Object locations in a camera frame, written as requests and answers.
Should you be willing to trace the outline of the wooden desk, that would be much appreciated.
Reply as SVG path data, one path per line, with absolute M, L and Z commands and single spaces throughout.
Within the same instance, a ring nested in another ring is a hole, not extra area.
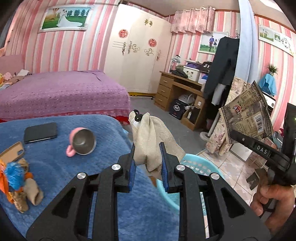
M 178 99 L 188 105 L 180 120 L 195 131 L 206 125 L 206 101 L 201 92 L 202 85 L 171 73 L 161 72 L 154 104 L 169 112 L 171 102 Z

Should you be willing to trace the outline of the orange snack wrapper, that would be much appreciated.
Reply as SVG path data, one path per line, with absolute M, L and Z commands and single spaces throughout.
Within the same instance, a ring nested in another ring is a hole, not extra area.
M 5 194 L 8 202 L 13 203 L 11 193 L 16 190 L 14 190 L 13 188 L 11 188 L 11 186 L 9 186 L 8 180 L 4 174 L 4 170 L 6 166 L 7 164 L 5 164 L 1 160 L 1 192 Z

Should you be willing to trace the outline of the framed couple photo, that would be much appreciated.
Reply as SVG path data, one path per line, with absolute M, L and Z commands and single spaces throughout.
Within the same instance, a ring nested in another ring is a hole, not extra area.
M 203 33 L 200 38 L 198 52 L 215 55 L 218 44 L 220 40 L 224 37 L 228 37 L 228 33 L 225 33 L 225 32 Z

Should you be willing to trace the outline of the light blue trash basket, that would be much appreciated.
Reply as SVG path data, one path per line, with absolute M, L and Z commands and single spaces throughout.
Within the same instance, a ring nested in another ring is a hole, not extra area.
M 197 155 L 186 154 L 182 161 L 172 154 L 162 153 L 163 168 L 157 180 L 157 189 L 169 207 L 177 214 L 188 213 L 194 204 L 194 211 L 206 210 L 200 192 L 206 187 L 213 188 L 211 175 L 223 175 L 210 161 Z

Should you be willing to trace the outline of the tan phone case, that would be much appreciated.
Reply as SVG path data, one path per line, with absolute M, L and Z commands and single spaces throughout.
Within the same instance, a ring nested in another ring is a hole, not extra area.
M 22 158 L 24 154 L 25 150 L 23 148 L 23 144 L 21 142 L 16 142 L 0 154 L 0 159 L 5 164 L 8 164 Z

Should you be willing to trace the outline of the blue plastic bag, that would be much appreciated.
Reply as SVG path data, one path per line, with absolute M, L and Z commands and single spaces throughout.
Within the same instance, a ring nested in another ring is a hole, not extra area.
M 23 167 L 17 162 L 10 162 L 7 164 L 4 174 L 8 180 L 9 186 L 14 190 L 19 190 L 24 184 L 25 171 Z

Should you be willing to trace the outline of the beige cloth pouch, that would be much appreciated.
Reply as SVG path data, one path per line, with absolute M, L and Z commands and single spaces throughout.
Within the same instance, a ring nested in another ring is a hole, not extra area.
M 136 121 L 136 112 L 129 114 L 132 127 L 133 144 L 135 146 L 133 159 L 136 165 L 145 165 L 150 176 L 162 180 L 162 154 L 159 144 L 165 144 L 166 152 L 174 155 L 179 161 L 185 156 L 185 151 L 177 144 L 164 122 L 156 116 L 145 113 L 140 121 Z

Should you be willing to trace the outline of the floral curtain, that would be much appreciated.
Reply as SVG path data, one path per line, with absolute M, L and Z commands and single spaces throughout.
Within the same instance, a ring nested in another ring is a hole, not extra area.
M 229 104 L 229 102 L 245 91 L 248 85 L 249 84 L 245 80 L 234 77 L 226 99 L 226 104 Z M 230 150 L 231 146 L 232 145 L 228 144 L 226 141 L 226 126 L 222 117 L 220 117 L 209 141 L 206 143 L 206 150 L 210 154 L 217 153 L 219 156 L 223 156 Z

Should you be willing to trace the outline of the pink steel mug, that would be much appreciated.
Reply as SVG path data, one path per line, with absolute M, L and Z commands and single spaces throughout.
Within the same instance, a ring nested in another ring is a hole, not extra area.
M 82 156 L 92 153 L 96 147 L 96 137 L 87 128 L 75 128 L 69 135 L 70 145 L 66 149 L 66 155 L 72 157 L 75 154 Z

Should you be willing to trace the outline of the black white snack bag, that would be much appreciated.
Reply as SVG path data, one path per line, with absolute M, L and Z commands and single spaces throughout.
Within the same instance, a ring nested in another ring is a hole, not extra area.
M 230 137 L 232 130 L 258 140 L 273 135 L 267 102 L 256 82 L 220 108 L 219 112 L 225 125 L 227 144 L 233 143 Z

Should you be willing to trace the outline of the black phone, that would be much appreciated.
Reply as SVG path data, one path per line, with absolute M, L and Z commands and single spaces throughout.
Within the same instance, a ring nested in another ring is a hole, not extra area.
M 24 132 L 24 142 L 33 143 L 38 141 L 49 140 L 57 137 L 57 124 L 45 123 L 37 126 L 29 126 Z

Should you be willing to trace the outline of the pink window valance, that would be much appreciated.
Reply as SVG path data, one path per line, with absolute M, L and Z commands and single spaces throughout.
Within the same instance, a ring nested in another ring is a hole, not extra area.
M 171 24 L 172 33 L 213 32 L 215 8 L 212 6 L 176 11 Z

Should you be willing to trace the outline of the brown paper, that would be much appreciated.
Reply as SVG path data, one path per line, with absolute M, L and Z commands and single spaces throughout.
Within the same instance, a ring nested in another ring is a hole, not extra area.
M 27 201 L 37 206 L 41 203 L 44 194 L 34 180 L 33 174 L 29 172 L 29 163 L 24 158 L 21 158 L 17 163 L 24 171 L 24 186 L 18 191 L 13 191 L 11 196 L 16 209 L 20 213 L 25 213 L 29 210 Z

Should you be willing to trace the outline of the white storage box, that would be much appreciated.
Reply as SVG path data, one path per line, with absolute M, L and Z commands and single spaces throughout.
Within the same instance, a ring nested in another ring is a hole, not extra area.
M 198 82 L 198 79 L 200 77 L 200 71 L 198 69 L 184 66 L 183 71 L 185 72 L 189 80 Z

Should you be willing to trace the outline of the white wardrobe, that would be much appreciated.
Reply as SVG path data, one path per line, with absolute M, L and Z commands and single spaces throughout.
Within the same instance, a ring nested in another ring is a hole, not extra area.
M 171 24 L 120 4 L 113 22 L 104 73 L 128 92 L 155 94 L 171 43 Z

